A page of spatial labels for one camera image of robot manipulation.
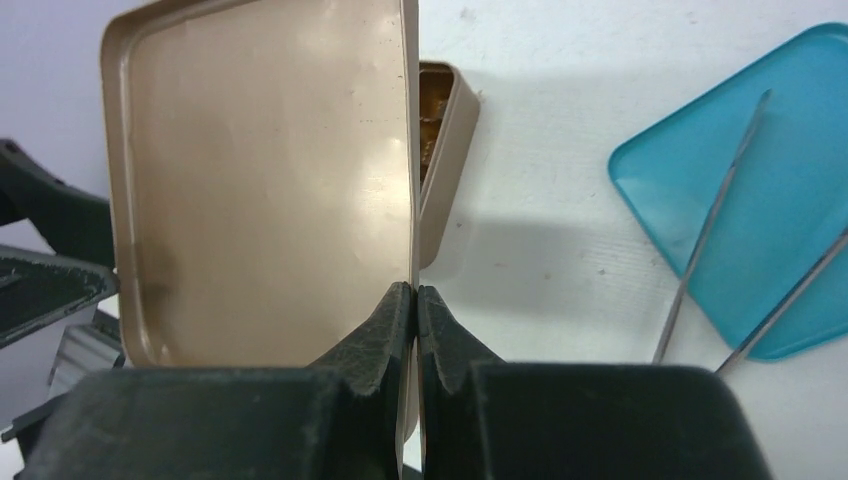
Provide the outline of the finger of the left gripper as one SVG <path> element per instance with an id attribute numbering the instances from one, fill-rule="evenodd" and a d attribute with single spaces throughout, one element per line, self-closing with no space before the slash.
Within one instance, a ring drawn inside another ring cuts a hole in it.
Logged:
<path id="1" fill-rule="evenodd" d="M 1 141 L 1 224 L 33 224 L 58 255 L 114 267 L 109 201 L 68 185 L 11 139 Z"/>
<path id="2" fill-rule="evenodd" d="M 109 298 L 118 289 L 118 278 L 108 267 L 3 245 L 1 346 Z"/>

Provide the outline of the brown tin lid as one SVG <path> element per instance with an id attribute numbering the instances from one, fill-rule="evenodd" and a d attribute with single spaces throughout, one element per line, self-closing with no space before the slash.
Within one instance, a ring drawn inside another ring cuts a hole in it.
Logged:
<path id="1" fill-rule="evenodd" d="M 157 1 L 101 43 L 137 366 L 301 367 L 418 279 L 418 5 Z"/>

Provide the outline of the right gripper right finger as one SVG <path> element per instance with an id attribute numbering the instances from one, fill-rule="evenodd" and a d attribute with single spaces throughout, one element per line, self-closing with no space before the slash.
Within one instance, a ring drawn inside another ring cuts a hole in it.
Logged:
<path id="1" fill-rule="evenodd" d="M 767 479 L 731 390 L 695 367 L 516 363 L 418 292 L 427 479 Z"/>

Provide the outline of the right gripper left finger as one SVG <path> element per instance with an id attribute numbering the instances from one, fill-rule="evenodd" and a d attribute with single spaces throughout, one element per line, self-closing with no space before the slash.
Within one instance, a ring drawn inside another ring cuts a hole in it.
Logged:
<path id="1" fill-rule="evenodd" d="M 397 479 L 413 288 L 300 368 L 134 368 L 83 379 L 25 479 Z"/>

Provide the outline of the gold cookie tin box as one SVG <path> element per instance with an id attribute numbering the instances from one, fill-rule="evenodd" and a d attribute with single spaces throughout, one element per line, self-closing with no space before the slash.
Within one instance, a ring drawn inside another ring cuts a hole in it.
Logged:
<path id="1" fill-rule="evenodd" d="M 480 100 L 446 62 L 419 68 L 421 209 L 419 265 L 436 259 L 480 114 Z"/>

